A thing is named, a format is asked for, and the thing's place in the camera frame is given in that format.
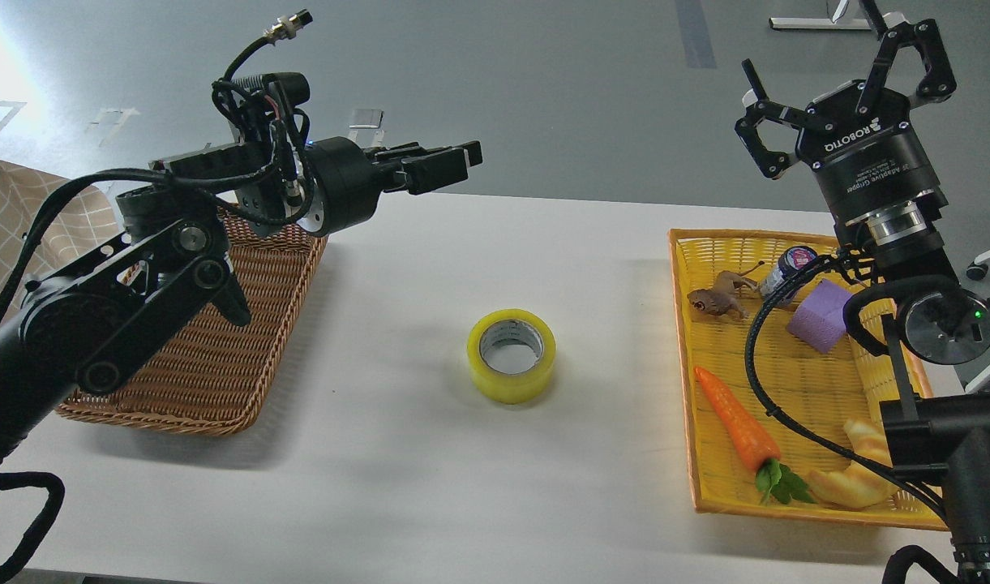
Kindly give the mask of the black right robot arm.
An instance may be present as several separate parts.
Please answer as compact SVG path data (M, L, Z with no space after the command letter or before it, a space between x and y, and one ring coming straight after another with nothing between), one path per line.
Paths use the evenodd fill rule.
M865 78L795 108L770 100L750 60L742 64L751 88L736 133L767 178L796 163L812 170L839 241L835 254L770 293L752 320L744 370L770 418L909 492L949 529L955 572L909 546L889 558L884 582L902 583L919 565L940 583L990 583L990 389L924 398L905 366L905 354L954 365L990 348L990 298L962 288L945 254L934 225L946 198L910 121L914 108L949 99L957 81L936 21L913 24L873 1L860 6L879 38ZM891 468L811 432L758 380L755 350L769 311L825 271L866 284L847 300L843 320L851 340L892 363L898 399L880 404Z

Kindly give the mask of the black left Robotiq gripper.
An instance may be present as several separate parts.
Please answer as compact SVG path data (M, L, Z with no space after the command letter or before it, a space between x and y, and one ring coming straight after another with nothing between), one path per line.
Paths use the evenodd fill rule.
M438 148L408 143L364 151L349 138L334 137L313 141L305 153L315 193L303 229L317 238L368 221L384 190L424 195L468 180L469 168L483 163L480 143Z

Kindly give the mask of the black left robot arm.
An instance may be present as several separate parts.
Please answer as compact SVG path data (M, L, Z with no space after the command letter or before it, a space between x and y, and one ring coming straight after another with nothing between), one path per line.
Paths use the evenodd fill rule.
M410 195L464 182L482 162L479 141L362 148L345 137L310 140L297 71L238 77L266 45L295 38L313 18L282 16L212 83L231 144L154 161L149 169L97 171L65 182L39 207L0 292L0 465L76 389L124 387L172 337L212 304L232 325L251 322L220 211L261 238L288 225L323 238L368 221L383 193ZM120 235L46 277L24 277L51 223L84 189L135 182L117 196ZM65 487L49 472L4 473L0 492L41 488L42 510L0 565L0 583L25 568L56 522Z

